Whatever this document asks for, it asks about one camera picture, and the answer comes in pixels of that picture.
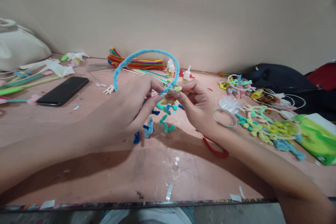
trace glue bottle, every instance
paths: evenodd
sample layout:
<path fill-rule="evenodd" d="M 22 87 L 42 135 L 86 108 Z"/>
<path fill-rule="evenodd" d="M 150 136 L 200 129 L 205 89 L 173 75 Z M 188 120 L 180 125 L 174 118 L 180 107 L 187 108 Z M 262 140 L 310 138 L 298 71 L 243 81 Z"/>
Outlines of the glue bottle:
<path fill-rule="evenodd" d="M 169 59 L 168 62 L 167 62 L 167 67 L 166 67 L 167 74 L 169 74 L 168 68 L 169 68 L 170 64 L 172 64 L 172 63 L 173 63 L 172 59 Z"/>
<path fill-rule="evenodd" d="M 168 73 L 169 73 L 169 76 L 170 76 L 170 77 L 173 77 L 174 69 L 175 69 L 174 64 L 171 63 L 171 64 L 168 66 Z"/>
<path fill-rule="evenodd" d="M 188 81 L 189 80 L 189 77 L 190 77 L 190 67 L 188 67 L 188 70 L 184 72 L 184 75 L 183 75 L 183 78 L 182 78 L 182 81 Z"/>
<path fill-rule="evenodd" d="M 256 99 L 256 100 L 259 99 L 263 91 L 264 91 L 263 87 L 260 89 L 257 89 L 256 91 L 253 92 L 253 94 L 251 94 L 251 98 Z"/>

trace teal pipe cleaner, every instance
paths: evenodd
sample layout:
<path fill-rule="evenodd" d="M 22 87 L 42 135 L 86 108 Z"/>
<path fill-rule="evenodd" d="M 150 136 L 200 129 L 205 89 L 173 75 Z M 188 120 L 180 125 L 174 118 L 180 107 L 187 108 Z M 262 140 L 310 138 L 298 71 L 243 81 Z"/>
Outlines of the teal pipe cleaner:
<path fill-rule="evenodd" d="M 114 85 L 114 90 L 115 91 L 119 90 L 118 84 L 117 84 L 117 80 L 118 80 L 118 75 L 119 75 L 121 69 L 124 68 L 124 67 L 126 67 L 134 58 L 138 57 L 141 54 L 145 54 L 145 53 L 149 53 L 149 52 L 150 53 L 160 53 L 160 54 L 163 54 L 163 55 L 167 55 L 169 58 L 171 58 L 173 60 L 175 66 L 176 66 L 176 72 L 175 72 L 175 77 L 174 77 L 173 81 L 168 86 L 166 86 L 166 88 L 161 93 L 159 93 L 159 95 L 162 95 L 163 93 L 168 93 L 168 89 L 169 88 L 173 88 L 173 86 L 175 86 L 176 82 L 179 79 L 180 64 L 174 58 L 174 56 L 171 55 L 169 52 L 166 52 L 166 51 L 161 51 L 161 50 L 156 50 L 156 49 L 149 49 L 149 50 L 144 49 L 144 50 L 141 50 L 141 51 L 138 51 L 136 53 L 131 54 L 123 62 L 121 62 L 119 64 L 119 66 L 115 70 L 114 76 L 113 76 L 113 85 Z"/>

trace hand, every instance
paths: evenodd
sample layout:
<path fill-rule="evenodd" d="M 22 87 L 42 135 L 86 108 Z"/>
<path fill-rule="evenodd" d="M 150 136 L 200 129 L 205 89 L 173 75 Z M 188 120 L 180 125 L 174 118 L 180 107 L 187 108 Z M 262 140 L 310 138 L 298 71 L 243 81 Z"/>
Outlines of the hand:
<path fill-rule="evenodd" d="M 203 135 L 207 136 L 217 127 L 214 120 L 215 99 L 198 81 L 178 83 L 180 92 L 169 89 L 169 93 L 183 106 L 189 122 Z"/>
<path fill-rule="evenodd" d="M 109 100 L 84 120 L 84 125 L 90 127 L 95 134 L 93 141 L 107 145 L 139 131 L 155 105 L 164 98 L 160 95 L 152 97 L 152 89 L 162 92 L 164 85 L 146 74 L 112 93 Z"/>

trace bundle of pipe cleaners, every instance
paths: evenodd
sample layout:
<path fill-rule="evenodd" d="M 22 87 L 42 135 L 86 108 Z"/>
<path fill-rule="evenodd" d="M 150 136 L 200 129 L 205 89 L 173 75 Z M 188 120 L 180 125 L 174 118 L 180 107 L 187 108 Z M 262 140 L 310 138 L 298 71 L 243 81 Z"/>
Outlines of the bundle of pipe cleaners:
<path fill-rule="evenodd" d="M 111 66 L 118 67 L 121 62 L 125 60 L 124 57 L 121 57 L 119 53 L 116 51 L 114 47 L 110 48 L 110 55 L 107 57 L 107 62 Z M 165 69 L 163 65 L 163 59 L 141 59 L 141 58 L 134 58 L 132 61 L 127 65 L 128 68 L 135 68 L 135 69 Z"/>
<path fill-rule="evenodd" d="M 255 91 L 256 88 L 252 87 L 252 81 L 242 78 L 241 75 L 232 74 L 225 82 L 218 82 L 221 89 L 227 90 L 228 95 L 235 93 L 237 98 L 243 99 L 246 92 Z"/>

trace clear plastic container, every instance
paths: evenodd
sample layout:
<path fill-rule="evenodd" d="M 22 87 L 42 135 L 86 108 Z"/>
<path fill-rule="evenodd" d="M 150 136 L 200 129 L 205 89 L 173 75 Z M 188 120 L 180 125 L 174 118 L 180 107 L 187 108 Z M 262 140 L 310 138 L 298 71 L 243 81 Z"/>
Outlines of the clear plastic container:
<path fill-rule="evenodd" d="M 232 96 L 223 96 L 221 99 L 218 100 L 218 105 L 225 109 L 232 114 L 236 114 L 239 112 L 239 110 L 242 108 L 241 103 L 238 101 L 238 99 L 232 97 Z"/>

